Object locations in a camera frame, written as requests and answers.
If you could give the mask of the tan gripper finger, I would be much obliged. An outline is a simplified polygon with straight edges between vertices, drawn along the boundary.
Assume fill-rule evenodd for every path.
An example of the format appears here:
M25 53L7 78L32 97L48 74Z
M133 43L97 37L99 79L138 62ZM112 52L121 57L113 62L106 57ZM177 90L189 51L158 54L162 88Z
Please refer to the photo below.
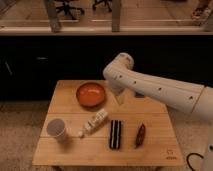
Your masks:
M124 95L123 94L116 95L115 99L116 99L118 105L124 104Z

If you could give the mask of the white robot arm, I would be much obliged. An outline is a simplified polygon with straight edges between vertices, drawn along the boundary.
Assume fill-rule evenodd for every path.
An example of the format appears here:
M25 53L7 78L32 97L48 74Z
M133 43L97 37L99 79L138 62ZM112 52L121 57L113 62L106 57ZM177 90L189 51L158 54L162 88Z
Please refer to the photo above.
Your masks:
M211 128L201 171L213 171L213 88L138 73L133 71L133 66L134 60L128 53L119 53L103 69L103 76L110 91L119 96L128 88L209 122Z

